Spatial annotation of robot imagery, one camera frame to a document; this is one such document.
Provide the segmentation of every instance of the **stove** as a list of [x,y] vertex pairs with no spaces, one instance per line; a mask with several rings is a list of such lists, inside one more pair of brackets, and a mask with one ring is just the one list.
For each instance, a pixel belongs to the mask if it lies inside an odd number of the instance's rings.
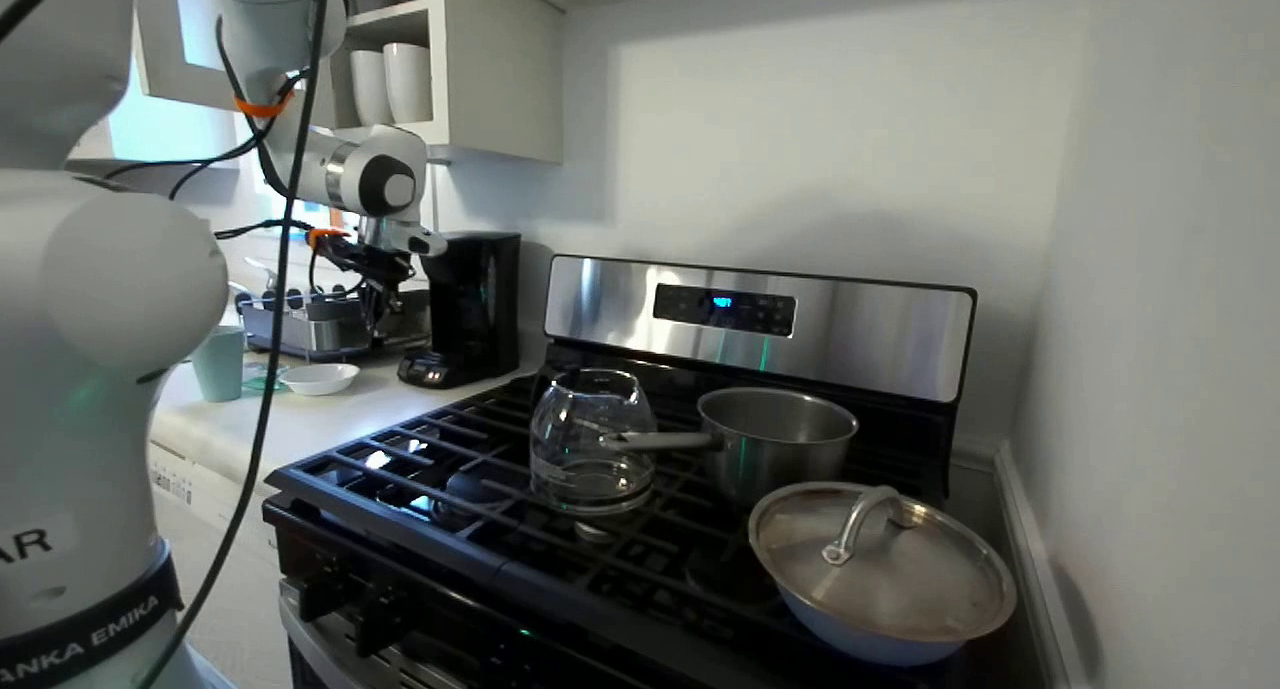
[[975,301],[961,287],[554,257],[540,371],[269,476],[300,685],[983,684],[968,648],[901,670],[809,634],[698,456],[658,455],[650,499],[625,515],[567,516],[529,492],[531,407],[553,375],[590,366],[635,374],[663,430],[696,430],[696,398],[723,387],[822,396],[860,423],[847,480],[945,507]]

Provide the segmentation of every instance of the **black coffee maker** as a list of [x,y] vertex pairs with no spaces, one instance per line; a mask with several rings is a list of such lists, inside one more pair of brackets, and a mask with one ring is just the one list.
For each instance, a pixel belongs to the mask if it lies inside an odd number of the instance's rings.
[[402,382],[448,389],[520,366],[516,332],[520,234],[454,232],[449,248],[421,257],[431,282],[431,350],[401,360]]

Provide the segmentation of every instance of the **white countertop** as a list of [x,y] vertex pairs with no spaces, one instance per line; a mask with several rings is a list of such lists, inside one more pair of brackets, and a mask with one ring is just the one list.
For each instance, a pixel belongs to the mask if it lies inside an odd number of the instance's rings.
[[[266,353],[246,353],[246,362],[265,362]],[[262,444],[257,493],[274,489],[262,484],[270,471],[338,444],[357,439],[412,416],[439,409],[463,397],[507,383],[512,377],[536,371],[538,364],[467,384],[435,391],[411,387],[396,378],[398,355],[361,362],[351,387],[328,397],[303,397],[278,392]],[[301,360],[282,357],[282,365]],[[248,453],[257,425],[261,394],[246,392],[230,402],[211,403],[200,397],[189,364],[179,365],[165,382],[151,419],[151,443],[239,483],[248,470]]]

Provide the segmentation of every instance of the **white mug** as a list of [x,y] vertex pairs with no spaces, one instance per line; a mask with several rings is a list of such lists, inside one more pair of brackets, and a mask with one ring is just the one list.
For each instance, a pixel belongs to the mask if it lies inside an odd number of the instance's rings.
[[416,45],[383,47],[387,97],[397,124],[431,119],[431,50]]
[[351,53],[351,88],[356,96],[356,115],[361,126],[392,123],[383,53],[365,50]]

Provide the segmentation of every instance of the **pot lid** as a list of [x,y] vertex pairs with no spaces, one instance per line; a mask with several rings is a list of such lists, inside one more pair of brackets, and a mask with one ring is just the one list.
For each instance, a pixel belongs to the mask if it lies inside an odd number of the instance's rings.
[[1002,625],[1018,601],[991,546],[890,487],[783,487],[755,505],[748,530],[780,588],[863,631],[964,642]]

